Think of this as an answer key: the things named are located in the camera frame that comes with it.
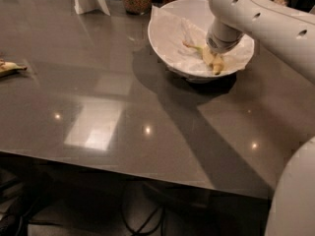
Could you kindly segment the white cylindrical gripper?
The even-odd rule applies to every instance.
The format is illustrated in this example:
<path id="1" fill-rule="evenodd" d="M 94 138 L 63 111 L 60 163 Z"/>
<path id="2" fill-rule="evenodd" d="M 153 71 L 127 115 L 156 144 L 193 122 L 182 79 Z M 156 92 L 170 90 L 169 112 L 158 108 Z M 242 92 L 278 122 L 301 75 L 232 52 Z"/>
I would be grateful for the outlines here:
<path id="1" fill-rule="evenodd" d="M 206 65 L 213 64 L 213 73 L 219 75 L 224 68 L 224 62 L 220 54 L 224 54 L 233 49 L 242 39 L 244 33 L 224 24 L 215 18 L 208 29 L 205 46 L 202 50 L 202 59 Z"/>

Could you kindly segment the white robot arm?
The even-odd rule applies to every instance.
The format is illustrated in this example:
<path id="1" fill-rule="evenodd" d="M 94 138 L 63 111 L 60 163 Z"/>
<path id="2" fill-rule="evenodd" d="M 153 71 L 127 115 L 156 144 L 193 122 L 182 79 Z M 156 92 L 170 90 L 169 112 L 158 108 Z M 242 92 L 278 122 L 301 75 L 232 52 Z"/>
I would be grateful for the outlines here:
<path id="1" fill-rule="evenodd" d="M 209 0 L 215 19 L 207 44 L 216 53 L 244 34 L 315 83 L 315 19 L 273 0 Z M 315 236 L 315 138 L 302 145 L 283 170 L 269 211 L 265 236 Z"/>

